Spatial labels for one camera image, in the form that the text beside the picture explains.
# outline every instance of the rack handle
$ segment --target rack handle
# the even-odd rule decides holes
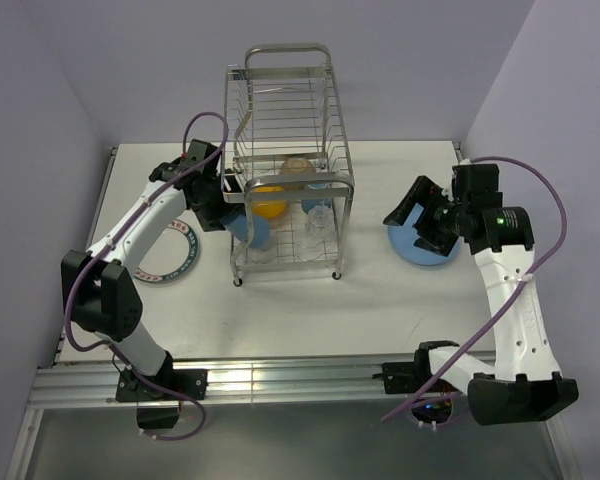
[[[254,45],[244,56],[244,67],[249,68],[249,60],[257,53],[287,53],[287,52],[322,52],[331,64],[331,53],[321,43],[263,43]]]

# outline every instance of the blue plate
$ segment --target blue plate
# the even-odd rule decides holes
[[[448,257],[442,255],[436,255],[435,253],[428,252],[422,248],[416,247],[413,243],[418,239],[418,233],[413,224],[416,223],[418,217],[422,213],[422,207],[416,205],[404,225],[401,227],[388,227],[387,232],[389,234],[389,242],[398,255],[407,260],[408,262],[415,263],[416,265],[422,265],[425,267],[433,267],[436,265],[444,265],[450,262],[458,256],[460,251],[460,243],[458,240],[453,246],[451,253]]]

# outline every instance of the wire rack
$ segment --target wire rack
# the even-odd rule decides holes
[[[261,53],[321,52],[326,62],[313,67],[250,68]],[[342,121],[337,83],[328,49],[319,44],[261,45],[247,51],[245,68],[230,65],[225,84],[225,115],[232,145],[223,152],[224,198],[244,203],[249,237],[232,238],[231,267],[234,283],[241,272],[332,268],[339,278],[346,230],[353,201],[354,179]],[[310,162],[312,168],[290,174],[282,170],[291,158]],[[238,189],[230,189],[233,182]],[[320,190],[305,189],[320,184]],[[259,187],[282,187],[262,192]],[[310,251],[299,248],[307,215],[302,200],[329,199],[335,239]],[[256,261],[248,245],[254,237],[255,202],[286,201],[288,208],[271,222],[275,255]]]

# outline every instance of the dish rack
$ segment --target dish rack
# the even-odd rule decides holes
[[[255,55],[320,52],[325,62],[312,67],[251,68]],[[225,80],[225,117],[230,140],[222,154],[225,201],[244,203],[249,229],[240,242],[231,238],[234,285],[242,272],[332,269],[339,279],[354,193],[353,167],[342,120],[338,86],[327,47],[317,43],[267,44],[250,48],[244,68],[230,65]],[[280,173],[290,158],[306,159],[313,173]],[[230,189],[235,185],[239,189]],[[306,185],[326,185],[319,190]],[[282,187],[257,191],[259,187]],[[335,239],[324,241],[316,258],[301,258],[298,237],[307,215],[302,200],[330,199]],[[249,244],[255,236],[254,202],[286,201],[286,213],[271,224],[275,257],[257,263]]]

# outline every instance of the cable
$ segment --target cable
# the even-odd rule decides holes
[[[67,304],[66,304],[66,308],[64,311],[64,329],[65,329],[65,333],[66,333],[66,337],[67,340],[69,341],[69,344],[78,352],[88,352],[90,350],[93,350],[94,348],[99,347],[100,345],[107,345],[111,351],[118,356],[118,358],[120,358],[120,360],[122,360],[125,365],[130,366],[131,370],[133,371],[134,375],[145,385],[147,385],[149,388],[153,388],[154,390],[157,390],[159,392],[165,393],[167,395],[171,395],[175,398],[178,398],[180,400],[186,401],[186,402],[191,402],[193,405],[195,405],[199,410],[200,413],[202,415],[202,418],[200,420],[200,423],[198,424],[198,426],[196,428],[194,428],[191,432],[184,434],[184,435],[180,435],[177,437],[166,437],[163,435],[150,435],[152,438],[156,439],[156,440],[164,440],[164,441],[176,441],[176,440],[184,440],[190,437],[193,437],[194,435],[196,435],[204,426],[204,423],[207,419],[207,412],[205,411],[204,407],[202,406],[202,404],[200,402],[198,402],[197,400],[189,397],[188,395],[184,395],[182,393],[178,393],[178,392],[174,392],[172,390],[169,390],[168,388],[164,388],[160,385],[157,385],[153,382],[151,382],[149,379],[147,379],[144,375],[142,375],[141,372],[139,372],[133,365],[131,365],[131,363],[129,362],[129,360],[122,354],[122,352],[120,352],[120,350],[118,350],[118,348],[112,344],[111,342],[107,341],[107,340],[100,340],[98,342],[92,343],[91,345],[87,345],[87,346],[83,346],[80,345],[75,337],[73,336],[73,331],[71,328],[71,323],[72,323],[72,313],[73,313],[73,307],[75,306],[75,302],[76,302],[76,298],[78,295],[78,290],[80,289],[80,286],[82,285],[82,282],[84,282],[85,278],[89,275],[89,273],[91,272],[91,270],[95,267],[95,265],[102,260],[109,252],[111,252],[111,250],[113,250],[113,248],[115,248],[116,244],[120,241],[120,239],[129,231],[129,229],[138,221],[138,219],[142,216],[142,214],[145,212],[145,210],[147,208],[149,208],[149,206],[160,196],[162,195],[162,193],[164,193],[165,190],[167,190],[168,188],[172,187],[176,182],[179,182],[180,180],[182,180],[183,178],[191,175],[193,172],[200,170],[201,168],[203,168],[207,163],[215,160],[218,155],[220,155],[220,153],[224,150],[226,144],[227,144],[227,140],[229,138],[229,124],[227,123],[227,119],[225,117],[223,117],[222,115],[220,115],[219,113],[215,113],[215,112],[201,112],[198,113],[197,115],[195,115],[191,121],[189,122],[189,124],[187,125],[187,128],[185,129],[184,132],[184,136],[183,136],[183,140],[182,140],[182,144],[183,144],[183,153],[186,152],[186,143],[187,143],[187,137],[189,135],[189,130],[191,129],[191,126],[201,117],[216,117],[219,120],[222,121],[223,124],[223,129],[222,129],[222,141],[220,142],[220,145],[218,146],[218,148],[216,150],[214,150],[214,152],[209,155],[207,158],[203,159],[202,161],[198,162],[197,164],[195,164],[194,166],[188,168],[187,170],[185,170],[184,172],[182,172],[181,174],[177,175],[176,177],[172,178],[171,180],[165,182],[163,185],[161,185],[158,189],[156,189],[155,192],[153,192],[146,203],[142,203],[127,219],[127,221],[122,225],[122,227],[120,228],[120,230],[118,230],[118,232],[113,235],[113,237],[111,238],[111,241],[105,245],[105,247],[100,250],[97,254],[93,255],[93,258],[87,263],[87,265],[84,267],[84,269],[82,269],[82,271],[78,274],[78,276],[76,277],[76,280],[74,281],[73,285],[71,286],[71,290],[69,291],[69,295],[67,296]]]
[[[475,159],[471,160],[471,163],[482,163],[482,162],[511,163],[513,165],[517,165],[517,166],[522,167],[525,170],[533,173],[538,178],[538,180],[540,180],[544,184],[544,186],[547,187],[547,189],[549,190],[549,193],[551,193],[551,196],[553,197],[553,200],[556,202],[556,205],[558,206],[558,210],[560,212],[560,221],[561,221],[560,235],[558,236],[558,240],[553,245],[553,247],[551,247],[544,255],[542,255],[539,259],[537,259],[535,262],[533,262],[531,267],[529,267],[529,270],[527,270],[527,272],[525,273],[525,275],[533,274],[536,270],[538,270],[538,268],[540,268],[540,266],[542,264],[544,264],[547,260],[549,260],[560,249],[560,247],[562,247],[562,244],[564,243],[564,239],[567,236],[567,212],[564,209],[564,204],[562,203],[562,200],[560,199],[560,195],[558,195],[558,192],[556,191],[556,189],[553,188],[553,185],[551,185],[549,180],[547,180],[547,178],[542,173],[540,173],[538,170],[533,168],[531,165],[527,165],[526,163],[521,162],[520,160],[515,160],[515,159],[509,158],[509,157],[493,157],[493,156],[492,157],[479,157],[479,158],[475,158]],[[434,375],[432,375],[431,378],[429,380],[427,380],[425,382],[425,384],[422,385],[422,387],[420,387],[420,389],[418,389],[418,391],[416,393],[413,394],[413,396],[411,398],[409,398],[408,400],[406,400],[405,402],[400,404],[398,407],[394,408],[391,412],[389,412],[384,417],[382,417],[380,419],[380,421],[387,422],[387,421],[391,420],[392,418],[394,418],[396,415],[400,414],[401,412],[404,412],[405,410],[410,409],[412,407],[412,405],[424,393],[426,393],[438,380],[440,380],[442,375],[444,375],[453,366],[453,364],[456,363],[458,361],[458,359],[460,359],[460,357],[462,357],[462,355],[467,353],[467,351],[473,345],[475,345],[476,342],[478,340],[480,340],[489,330],[491,330],[493,328],[493,326],[504,316],[505,313],[507,313],[507,310],[509,310],[511,305],[513,305],[515,303],[515,301],[518,299],[518,297],[522,293],[522,289],[525,287],[526,283],[527,283],[527,280],[520,280],[517,287],[515,288],[515,290],[509,297],[509,299],[489,319],[489,321],[487,323],[485,323],[475,333],[475,335],[473,335],[469,340],[467,340],[467,342],[464,345],[462,345],[458,349],[458,351],[456,353],[454,353],[451,356],[451,358],[449,358],[449,360],[447,360],[444,363],[444,365],[442,365],[442,367],[440,367],[440,369]]]

